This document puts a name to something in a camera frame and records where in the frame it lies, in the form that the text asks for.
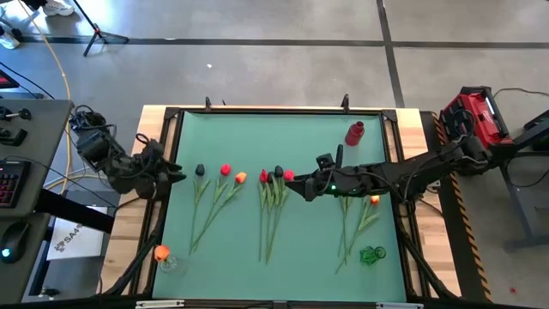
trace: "yellow cable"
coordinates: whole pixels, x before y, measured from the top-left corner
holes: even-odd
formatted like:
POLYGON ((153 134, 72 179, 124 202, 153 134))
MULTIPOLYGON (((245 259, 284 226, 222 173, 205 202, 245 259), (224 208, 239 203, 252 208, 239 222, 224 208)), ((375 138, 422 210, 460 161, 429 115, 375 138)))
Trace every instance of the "yellow cable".
MULTIPOLYGON (((44 34, 42 33, 42 30, 40 30, 40 28, 38 27, 36 22, 34 22, 34 18, 32 18, 30 13, 28 13, 27 9, 23 5, 23 2, 21 0, 17 0, 17 2, 21 6, 21 8, 25 11, 25 13, 27 13, 28 19, 31 20, 33 25, 36 27, 36 29, 40 33, 40 36, 44 40, 45 45, 48 46, 48 49, 50 50, 51 55, 53 56, 53 58, 55 59, 55 62, 57 63, 57 67, 59 68, 59 71, 61 71, 61 77, 63 78, 63 81, 65 83, 65 88, 67 90, 67 100, 70 100, 70 88, 69 88, 69 82, 67 82, 67 76, 65 75, 65 71, 63 70, 63 67, 61 66, 61 63, 59 62, 59 59, 57 58, 57 55, 53 51, 53 48, 51 48, 50 42, 48 42, 48 40, 45 38, 44 34)), ((71 151, 71 148, 70 148, 69 122, 67 122, 67 124, 65 124, 65 132, 67 133, 67 167, 65 168, 65 177, 67 177, 69 175, 69 172, 70 172, 70 163, 71 163, 71 160, 72 160, 71 159, 72 151, 71 151)), ((65 188, 67 186, 67 182, 68 182, 68 180, 65 178, 63 180, 63 191, 65 190, 65 188)))
MULTIPOLYGON (((78 175, 78 176, 74 176, 74 177, 69 177, 70 180, 82 179, 82 178, 106 179, 106 178, 102 178, 102 177, 99 177, 99 176, 96 176, 96 175, 78 175)), ((54 182, 53 184, 48 185, 45 189, 46 190, 53 189, 53 188, 57 187, 58 185, 62 184, 64 180, 67 180, 67 179, 58 180, 58 181, 54 182)))

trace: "keyboard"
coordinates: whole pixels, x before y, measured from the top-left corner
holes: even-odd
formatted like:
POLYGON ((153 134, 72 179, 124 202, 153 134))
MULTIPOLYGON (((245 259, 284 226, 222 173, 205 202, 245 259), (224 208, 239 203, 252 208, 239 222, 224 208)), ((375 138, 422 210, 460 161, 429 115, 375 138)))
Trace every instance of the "keyboard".
POLYGON ((0 161, 0 209, 14 208, 31 162, 0 161))

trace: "tripod leg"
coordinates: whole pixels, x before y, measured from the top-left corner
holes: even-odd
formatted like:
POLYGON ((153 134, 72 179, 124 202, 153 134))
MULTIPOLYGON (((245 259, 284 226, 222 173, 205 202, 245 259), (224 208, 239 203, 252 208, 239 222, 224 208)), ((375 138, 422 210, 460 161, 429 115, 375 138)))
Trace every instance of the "tripod leg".
POLYGON ((89 41, 89 43, 87 43, 86 50, 84 51, 84 57, 87 56, 87 53, 89 52, 89 49, 92 48, 92 45, 94 44, 95 38, 97 38, 97 36, 98 36, 98 34, 94 33, 94 35, 92 36, 92 39, 89 41))

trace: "shoe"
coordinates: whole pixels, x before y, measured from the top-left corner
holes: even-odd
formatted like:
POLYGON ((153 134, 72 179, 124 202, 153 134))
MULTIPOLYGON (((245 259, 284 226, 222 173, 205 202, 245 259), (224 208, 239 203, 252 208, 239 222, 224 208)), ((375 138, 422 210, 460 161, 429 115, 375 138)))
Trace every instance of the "shoe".
POLYGON ((48 2, 42 7, 42 10, 44 11, 44 14, 48 16, 68 16, 75 12, 75 8, 70 5, 53 0, 48 0, 48 2))
POLYGON ((0 35, 0 44, 2 44, 7 49, 15 49, 17 46, 19 46, 19 41, 11 35, 4 33, 0 35))

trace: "computer mouse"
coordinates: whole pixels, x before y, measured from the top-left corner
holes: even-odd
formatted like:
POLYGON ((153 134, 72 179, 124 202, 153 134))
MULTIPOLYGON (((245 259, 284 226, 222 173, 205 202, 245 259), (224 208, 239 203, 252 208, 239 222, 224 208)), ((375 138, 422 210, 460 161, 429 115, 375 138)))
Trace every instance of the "computer mouse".
POLYGON ((18 221, 10 225, 0 240, 0 258, 7 264, 15 263, 25 253, 29 225, 18 221))

